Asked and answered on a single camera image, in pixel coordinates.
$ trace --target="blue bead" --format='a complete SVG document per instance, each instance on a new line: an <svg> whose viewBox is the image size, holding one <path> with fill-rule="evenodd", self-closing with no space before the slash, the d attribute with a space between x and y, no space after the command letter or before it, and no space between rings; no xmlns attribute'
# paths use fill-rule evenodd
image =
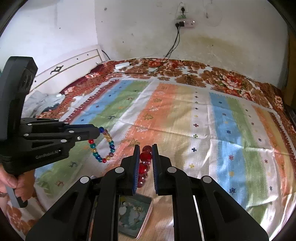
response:
<svg viewBox="0 0 296 241"><path fill-rule="evenodd" d="M100 156L96 156L96 159L99 161L99 162L102 162L102 158Z"/></svg>

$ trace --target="gray cloth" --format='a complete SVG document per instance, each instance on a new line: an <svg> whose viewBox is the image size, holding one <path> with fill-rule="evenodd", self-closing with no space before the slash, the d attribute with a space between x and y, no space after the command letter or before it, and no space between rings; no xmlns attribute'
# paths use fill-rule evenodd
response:
<svg viewBox="0 0 296 241"><path fill-rule="evenodd" d="M54 110L65 99L65 95L49 95L35 91L24 103L23 117L35 117L42 112Z"/></svg>

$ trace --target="bead bracelet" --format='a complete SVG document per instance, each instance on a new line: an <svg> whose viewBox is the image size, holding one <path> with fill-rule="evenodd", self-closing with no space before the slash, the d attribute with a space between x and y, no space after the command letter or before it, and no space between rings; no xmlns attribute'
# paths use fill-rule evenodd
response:
<svg viewBox="0 0 296 241"><path fill-rule="evenodd" d="M101 133L103 133L104 137L106 138L106 140L109 143L110 153L105 158L101 158L101 156L99 155L99 153L96 149L96 144L94 143L94 140L89 140L89 144L91 147L91 151L93 152L93 155L98 160L98 162L106 163L107 161L110 160L111 157L114 156L114 152L115 152L114 141L112 140L112 137L110 136L108 131L106 129L104 129L104 127L101 126L99 128L99 130Z"/></svg>

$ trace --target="colorful striped bedsheet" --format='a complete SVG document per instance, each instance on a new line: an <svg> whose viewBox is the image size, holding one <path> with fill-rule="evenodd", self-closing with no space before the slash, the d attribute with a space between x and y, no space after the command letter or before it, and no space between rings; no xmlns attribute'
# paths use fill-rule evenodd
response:
<svg viewBox="0 0 296 241"><path fill-rule="evenodd" d="M66 94L80 84L68 87ZM36 170L38 199L48 209L80 176L102 176L132 155L135 144L157 143L159 153L189 176L213 177L272 239L295 207L295 149L280 116L266 103L178 83L175 77L164 81L113 74L75 95L58 117L104 126L115 142L114 157L99 163L87 142L76 143L69 158ZM101 156L109 152L102 137L95 143ZM173 240L171 197L155 194L151 170L137 192L154 198L140 240ZM120 240L131 239L120 235Z"/></svg>

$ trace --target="human hand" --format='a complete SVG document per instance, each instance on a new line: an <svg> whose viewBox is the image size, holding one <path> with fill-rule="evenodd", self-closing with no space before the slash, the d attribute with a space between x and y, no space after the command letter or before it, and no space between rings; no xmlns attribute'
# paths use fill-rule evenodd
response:
<svg viewBox="0 0 296 241"><path fill-rule="evenodd" d="M30 199L34 191L35 170L21 174L16 178L8 174L0 164L0 192L7 193L6 187L15 188L16 197L21 197L23 201Z"/></svg>

